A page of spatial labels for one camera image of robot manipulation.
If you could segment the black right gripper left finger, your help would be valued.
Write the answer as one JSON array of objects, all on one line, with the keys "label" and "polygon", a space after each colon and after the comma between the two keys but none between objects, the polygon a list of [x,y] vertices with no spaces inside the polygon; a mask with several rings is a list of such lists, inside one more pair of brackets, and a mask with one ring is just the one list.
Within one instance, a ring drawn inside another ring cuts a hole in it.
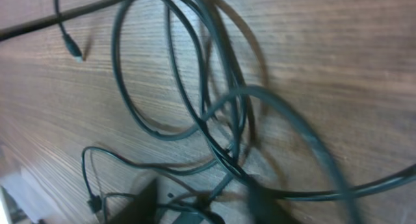
[{"label": "black right gripper left finger", "polygon": [[109,224],[155,224],[158,201],[158,179],[153,179]]}]

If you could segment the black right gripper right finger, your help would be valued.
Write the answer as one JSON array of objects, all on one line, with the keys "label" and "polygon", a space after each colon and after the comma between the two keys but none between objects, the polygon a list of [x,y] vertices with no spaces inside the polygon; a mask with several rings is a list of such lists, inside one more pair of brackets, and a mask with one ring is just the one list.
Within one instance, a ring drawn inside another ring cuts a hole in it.
[{"label": "black right gripper right finger", "polygon": [[248,210],[255,224],[301,224],[259,185],[248,187]]}]

